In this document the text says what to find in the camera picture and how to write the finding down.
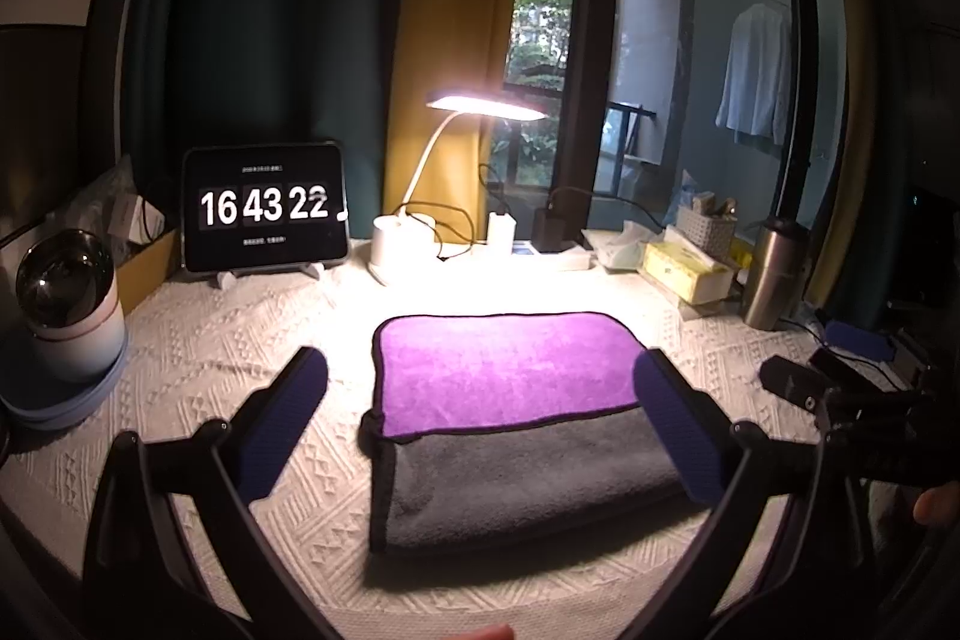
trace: power adapter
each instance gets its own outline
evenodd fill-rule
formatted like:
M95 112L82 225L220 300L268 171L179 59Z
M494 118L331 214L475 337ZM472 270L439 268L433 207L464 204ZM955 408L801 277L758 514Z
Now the power adapter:
M534 210L533 232L530 244L541 253L560 253L563 250L563 232L566 221L548 207Z

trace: folded towel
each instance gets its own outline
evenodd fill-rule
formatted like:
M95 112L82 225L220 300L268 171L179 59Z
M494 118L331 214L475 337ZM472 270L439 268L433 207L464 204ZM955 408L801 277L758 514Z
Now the folded towel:
M644 350L597 313L382 324L362 424L371 550L502 545L682 493L635 397Z

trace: white shirt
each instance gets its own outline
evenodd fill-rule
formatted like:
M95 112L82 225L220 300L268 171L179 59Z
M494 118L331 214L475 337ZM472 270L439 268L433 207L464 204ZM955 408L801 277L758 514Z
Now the white shirt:
M718 128L784 143L789 110L790 29L784 15L754 4L733 23Z

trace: yellow curtain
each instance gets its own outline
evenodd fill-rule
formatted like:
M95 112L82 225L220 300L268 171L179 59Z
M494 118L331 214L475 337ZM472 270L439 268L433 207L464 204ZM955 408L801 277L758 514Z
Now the yellow curtain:
M847 20L847 135L841 151L833 215L806 291L806 300L816 307L827 303L853 239L853 228L867 184L877 114L877 25L872 0L844 0L844 12Z
M383 209L400 205L427 139L445 116L424 105L426 95L450 87L498 90L510 44L514 0L401 0L387 127ZM462 207L481 239L486 197L477 167L488 154L488 121L455 119L437 140L414 199ZM418 212L445 220L463 234L462 215L435 208ZM445 239L452 239L444 234Z

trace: hand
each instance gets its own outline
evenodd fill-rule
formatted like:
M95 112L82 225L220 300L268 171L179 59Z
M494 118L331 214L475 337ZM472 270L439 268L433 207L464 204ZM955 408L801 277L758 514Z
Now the hand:
M514 640L514 631L510 627L487 627L470 634L458 634L446 640Z
M960 482L956 480L923 492L913 506L913 520L925 527L951 527L958 518Z

